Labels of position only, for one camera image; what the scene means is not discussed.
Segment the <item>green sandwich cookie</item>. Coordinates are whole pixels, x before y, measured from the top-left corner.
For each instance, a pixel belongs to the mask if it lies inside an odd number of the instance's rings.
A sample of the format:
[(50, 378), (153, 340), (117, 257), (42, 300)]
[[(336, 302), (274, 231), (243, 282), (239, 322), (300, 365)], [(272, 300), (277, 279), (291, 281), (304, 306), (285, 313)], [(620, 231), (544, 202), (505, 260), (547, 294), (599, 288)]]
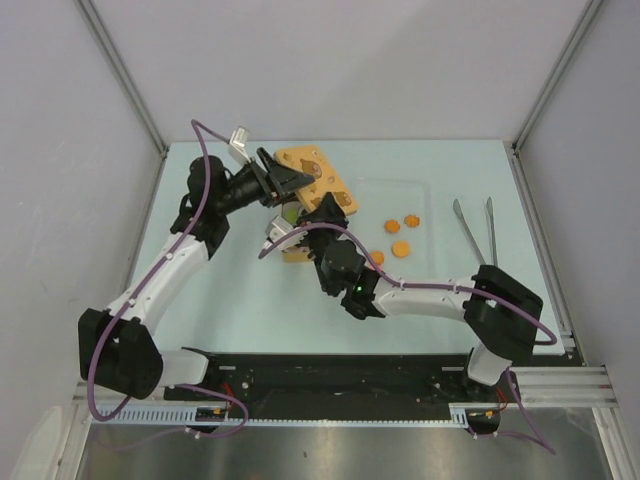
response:
[(288, 210), (284, 213), (283, 218), (291, 225), (295, 225), (299, 218), (297, 210)]

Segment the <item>silver tin lid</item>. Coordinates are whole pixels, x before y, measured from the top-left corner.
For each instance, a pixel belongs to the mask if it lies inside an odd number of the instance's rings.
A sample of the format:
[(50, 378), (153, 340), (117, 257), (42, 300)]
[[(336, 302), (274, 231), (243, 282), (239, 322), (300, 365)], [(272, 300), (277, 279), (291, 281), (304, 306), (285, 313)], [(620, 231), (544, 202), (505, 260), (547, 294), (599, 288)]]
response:
[(314, 182), (296, 192), (304, 209), (316, 210), (326, 194), (332, 194), (345, 216), (358, 211), (359, 205), (345, 182), (316, 145), (303, 145), (277, 150), (275, 160), (283, 166), (311, 175)]

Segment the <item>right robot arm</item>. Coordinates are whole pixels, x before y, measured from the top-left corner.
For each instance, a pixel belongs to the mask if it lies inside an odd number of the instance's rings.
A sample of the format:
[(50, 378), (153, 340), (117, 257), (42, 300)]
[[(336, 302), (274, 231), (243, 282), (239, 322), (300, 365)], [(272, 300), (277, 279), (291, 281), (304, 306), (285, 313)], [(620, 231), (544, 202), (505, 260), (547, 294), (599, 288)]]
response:
[(324, 293), (338, 297), (359, 320), (421, 315), (466, 324), (478, 344), (461, 376), (473, 401), (493, 394), (503, 372), (531, 359), (541, 330), (542, 299), (494, 265), (481, 265), (461, 280), (411, 283), (395, 280), (377, 266), (355, 236), (334, 197), (296, 222), (310, 250)]

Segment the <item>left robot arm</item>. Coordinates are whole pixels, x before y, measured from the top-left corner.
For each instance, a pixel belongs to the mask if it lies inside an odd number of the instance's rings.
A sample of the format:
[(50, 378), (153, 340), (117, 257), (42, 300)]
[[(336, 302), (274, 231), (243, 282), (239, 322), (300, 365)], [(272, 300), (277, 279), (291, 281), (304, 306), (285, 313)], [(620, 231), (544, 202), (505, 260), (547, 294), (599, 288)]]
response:
[(185, 384), (199, 399), (214, 397), (221, 376), (208, 367), (208, 356), (188, 348), (162, 352), (153, 333), (178, 293), (223, 243), (229, 214), (254, 202), (277, 206), (313, 181), (265, 149), (233, 175), (216, 156), (195, 159), (188, 192), (154, 263), (108, 307), (87, 309), (78, 321), (79, 363), (88, 386), (145, 399), (157, 388)]

